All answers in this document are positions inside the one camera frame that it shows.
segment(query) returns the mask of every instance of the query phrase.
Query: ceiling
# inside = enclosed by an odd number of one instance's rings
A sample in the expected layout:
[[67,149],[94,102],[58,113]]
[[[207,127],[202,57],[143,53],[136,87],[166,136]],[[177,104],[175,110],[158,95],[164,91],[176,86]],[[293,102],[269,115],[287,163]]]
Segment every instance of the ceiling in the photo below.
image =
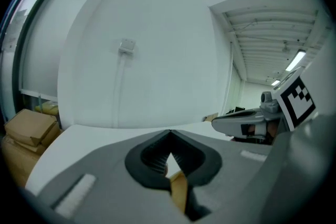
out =
[[324,10],[270,6],[249,7],[223,14],[236,37],[248,82],[271,85],[299,49],[307,52],[298,66],[307,66],[323,46],[331,23]]

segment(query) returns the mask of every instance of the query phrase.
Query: ceiling light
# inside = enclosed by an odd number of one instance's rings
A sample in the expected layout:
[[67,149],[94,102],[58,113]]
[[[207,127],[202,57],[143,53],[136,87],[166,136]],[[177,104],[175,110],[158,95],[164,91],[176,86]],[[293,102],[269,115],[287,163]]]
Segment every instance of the ceiling light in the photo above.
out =
[[298,50],[296,53],[293,61],[289,64],[289,66],[286,68],[286,71],[292,71],[292,69],[301,61],[301,59],[306,55],[306,52],[304,50]]
[[276,84],[278,84],[280,82],[280,80],[276,80],[275,82],[272,83],[272,86],[275,86]]

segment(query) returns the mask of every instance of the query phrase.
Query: fluorescent light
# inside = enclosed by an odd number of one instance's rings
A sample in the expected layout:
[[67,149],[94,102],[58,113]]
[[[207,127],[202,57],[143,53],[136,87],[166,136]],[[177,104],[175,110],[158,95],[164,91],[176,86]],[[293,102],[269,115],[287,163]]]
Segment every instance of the fluorescent light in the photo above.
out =
[[292,69],[301,61],[301,59],[306,55],[304,50],[298,50],[298,53],[295,55],[293,61],[286,68],[286,71],[292,71]]
[[280,82],[280,80],[276,80],[275,82],[272,83],[272,86],[275,86],[276,84],[278,84]]

